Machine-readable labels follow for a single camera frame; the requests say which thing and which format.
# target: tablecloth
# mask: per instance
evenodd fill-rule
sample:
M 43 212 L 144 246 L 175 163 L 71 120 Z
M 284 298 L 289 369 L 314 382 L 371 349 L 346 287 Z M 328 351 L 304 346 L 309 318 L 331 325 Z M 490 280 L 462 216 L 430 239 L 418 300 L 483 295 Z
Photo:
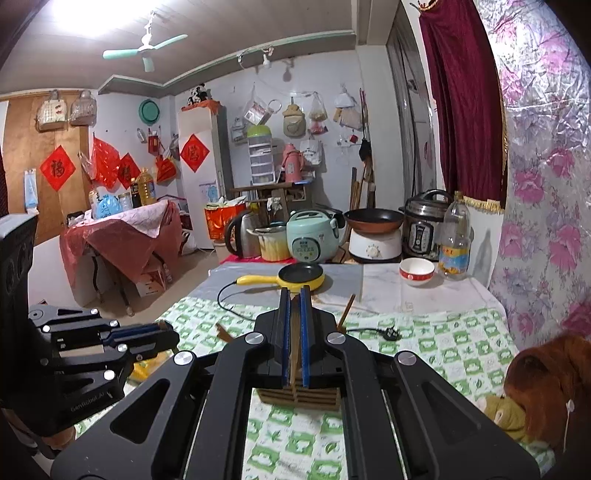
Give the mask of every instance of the tablecloth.
M 175 269 L 183 234 L 178 206 L 163 201 L 129 212 L 90 225 L 74 225 L 61 233 L 61 256 L 72 287 L 87 244 L 133 282 L 139 281 L 153 252 Z
M 251 318 L 271 308 L 232 306 Z M 337 315 L 340 308 L 322 306 Z M 233 336 L 252 330 L 253 323 L 220 309 L 211 300 L 186 297 L 160 319 L 169 321 L 180 334 L 180 349 L 196 355 L 216 352 L 224 343 L 216 337 L 220 322 Z M 489 393 L 500 394 L 506 370 L 517 349 L 509 335 L 504 314 L 493 308 L 463 313 L 367 314 L 350 312 L 348 328 L 396 325 L 399 342 L 387 342 L 372 332 L 353 333 L 369 349 L 387 355 L 412 350 L 429 363 L 459 392 L 472 401 Z M 83 433 L 105 412 L 79 425 Z M 545 445 L 528 445 L 542 473 L 554 463 Z M 245 445 L 244 480 L 346 480 L 345 443 L 339 413 L 285 408 L 264 404 L 253 393 Z

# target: light blue rice cooker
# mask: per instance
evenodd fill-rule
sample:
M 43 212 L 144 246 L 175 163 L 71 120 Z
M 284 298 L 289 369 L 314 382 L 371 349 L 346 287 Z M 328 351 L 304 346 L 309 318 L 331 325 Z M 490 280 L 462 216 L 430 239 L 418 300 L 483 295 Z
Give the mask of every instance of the light blue rice cooker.
M 324 262 L 333 258 L 339 248 L 339 228 L 345 219 L 322 210 L 292 213 L 287 222 L 287 245 L 291 256 L 300 262 Z

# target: floral wall covering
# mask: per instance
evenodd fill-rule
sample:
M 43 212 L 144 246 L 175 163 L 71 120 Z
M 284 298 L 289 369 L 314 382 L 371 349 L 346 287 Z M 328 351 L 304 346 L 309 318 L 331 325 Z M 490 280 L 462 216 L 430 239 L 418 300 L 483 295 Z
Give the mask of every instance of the floral wall covering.
M 490 290 L 519 348 L 591 335 L 591 72 L 543 0 L 479 0 L 508 131 L 508 192 Z

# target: rice cooker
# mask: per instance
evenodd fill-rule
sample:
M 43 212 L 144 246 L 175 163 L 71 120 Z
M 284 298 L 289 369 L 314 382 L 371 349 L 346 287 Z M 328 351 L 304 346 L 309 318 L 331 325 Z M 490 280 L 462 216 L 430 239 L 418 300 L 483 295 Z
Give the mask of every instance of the rice cooker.
M 345 226 L 342 213 L 322 210 L 293 212 L 287 222 L 287 246 L 300 262 L 324 262 L 339 249 L 339 229 Z
M 437 200 L 441 195 L 445 199 Z M 444 190 L 428 190 L 406 201 L 402 250 L 410 257 L 439 260 L 440 228 L 453 197 Z

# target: ceiling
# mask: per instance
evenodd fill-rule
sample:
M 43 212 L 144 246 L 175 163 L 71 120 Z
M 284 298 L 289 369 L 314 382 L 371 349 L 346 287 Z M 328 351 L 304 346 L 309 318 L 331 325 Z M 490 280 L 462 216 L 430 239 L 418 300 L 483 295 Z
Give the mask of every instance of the ceiling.
M 148 12 L 119 14 L 121 5 L 138 1 L 155 4 L 152 44 L 189 35 L 152 52 L 152 73 L 144 72 L 139 57 L 102 58 L 104 50 L 141 45 Z M 64 9 L 68 2 L 71 8 Z M 81 16 L 80 5 L 85 2 L 97 10 Z M 105 21 L 97 23 L 101 15 Z M 351 3 L 343 0 L 48 0 L 0 70 L 0 93 L 50 87 L 96 89 L 114 74 L 166 83 L 248 47 L 351 26 Z

